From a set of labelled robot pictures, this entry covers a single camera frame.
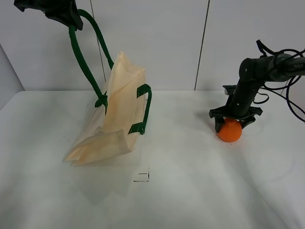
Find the green handle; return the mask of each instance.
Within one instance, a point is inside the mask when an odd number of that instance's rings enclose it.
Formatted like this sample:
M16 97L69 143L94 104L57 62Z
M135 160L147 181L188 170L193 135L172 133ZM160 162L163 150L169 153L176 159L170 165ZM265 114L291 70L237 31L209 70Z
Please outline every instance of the green handle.
M78 13L79 13L80 16L86 18L90 22L92 27L94 28L96 36L97 36L97 38L98 38L98 40L99 40L99 42L102 46L102 49L105 53L105 56L107 57L108 64L109 64L110 68L112 69L113 61L112 61L112 59L109 55L105 40L102 36L102 33L101 33L101 30L99 29L99 26L95 22L94 18L89 13L87 13L86 11L78 10ZM96 81L95 81L95 79L94 79L94 77L93 77L93 75L92 75L92 73L91 73L83 55L82 55L82 53L81 53L80 47L79 47L77 39L76 39L75 31L76 31L75 26L74 25L69 25L69 36L70 36L70 39L71 39L71 45L72 45L74 55L76 57L76 60L77 60L78 64L81 67L82 72L84 73L84 75L88 79L89 83L92 85L92 87L93 87L93 89L94 89L94 91L95 91L95 93L98 97L98 101L96 101L95 107L99 107L102 104L104 104L105 112L106 112L107 111L107 106L108 106L107 96L102 94L100 88L98 87L98 85L97 85L97 83L96 83Z
M147 99L147 104L146 104L146 108L145 108L143 122L133 124L131 126L128 134L136 133L136 132L139 132L141 135L145 134L145 128L146 128L146 124L147 124L149 108L151 106L151 101L152 101L152 89L147 84L143 84L142 86L138 87L137 98L139 98L140 96L142 96L146 93L148 93L148 99Z

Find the orange ball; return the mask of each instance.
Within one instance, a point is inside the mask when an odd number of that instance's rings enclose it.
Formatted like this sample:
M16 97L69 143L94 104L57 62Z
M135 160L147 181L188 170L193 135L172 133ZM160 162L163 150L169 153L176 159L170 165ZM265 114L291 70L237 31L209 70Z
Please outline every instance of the orange ball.
M242 126L236 119L225 118L225 124L216 135L224 142L235 142L242 135Z

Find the canvas bag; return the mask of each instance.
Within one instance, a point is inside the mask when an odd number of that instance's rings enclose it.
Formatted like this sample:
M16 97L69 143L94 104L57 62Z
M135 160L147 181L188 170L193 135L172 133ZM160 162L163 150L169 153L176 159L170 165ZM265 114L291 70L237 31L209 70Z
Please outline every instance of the canvas bag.
M70 26L74 54L98 96L91 119L65 158L66 161L73 161L74 166L131 152L138 135L145 133L152 99L151 88L145 84L145 69L132 65L123 52L113 63L94 19L84 10L78 12L93 26L112 70L103 91L100 91L79 49L75 28Z

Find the white tabletop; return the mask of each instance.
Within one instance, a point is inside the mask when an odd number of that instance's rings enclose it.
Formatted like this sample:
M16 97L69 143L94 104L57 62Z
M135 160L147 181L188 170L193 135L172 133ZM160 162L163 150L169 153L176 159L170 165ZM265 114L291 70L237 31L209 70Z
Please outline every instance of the white tabletop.
M21 92L0 110L0 228L305 227L305 126L282 98L236 143L214 133L223 92L153 92L135 150L97 165L63 162L93 92Z

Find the green bag strap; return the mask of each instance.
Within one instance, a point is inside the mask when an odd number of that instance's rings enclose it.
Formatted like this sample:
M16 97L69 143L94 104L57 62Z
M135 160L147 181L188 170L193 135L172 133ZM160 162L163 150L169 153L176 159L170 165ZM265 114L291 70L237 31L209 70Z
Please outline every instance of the green bag strap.
M145 134L145 128L146 128L146 123L147 123L147 119L148 119L149 108L151 106L151 101L152 101L152 89L147 84L143 84L142 86L138 87L137 98L139 98L140 96L142 96L146 93L148 93L148 99L147 99L147 104L146 104L146 108L145 108L143 122L133 124L131 126L128 134L136 133L136 132L139 132L141 135Z
M94 28L96 36L97 36L97 38L98 38L98 40L99 40L99 42L102 46L102 49L105 53L105 56L107 57L109 67L110 67L110 69L112 69L113 61L110 57L110 54L108 52L105 40L102 36L102 33L101 33L101 30L100 30L99 26L95 22L94 18L89 13L87 13L86 11L78 10L78 13L79 13L80 16L86 18L90 22L92 27ZM102 94L100 88L98 87L98 85L97 85L97 83L96 83L96 81L95 81L95 79L94 79L94 77L93 77L93 75L92 75L92 73L91 73L83 55L82 55L82 53L81 53L80 47L79 47L77 39L76 39L75 31L76 31L75 26L74 25L69 25L69 36L70 36L71 45L72 45L74 55L76 57L76 60L77 60L78 64L81 67L82 72L84 73L84 75L88 79L89 83L92 85L92 87L93 87L93 89L94 89L94 91L95 91L95 93L98 97L98 101L96 101L95 107L99 107L102 104L104 104L105 111L107 111L107 107L108 107L107 96Z

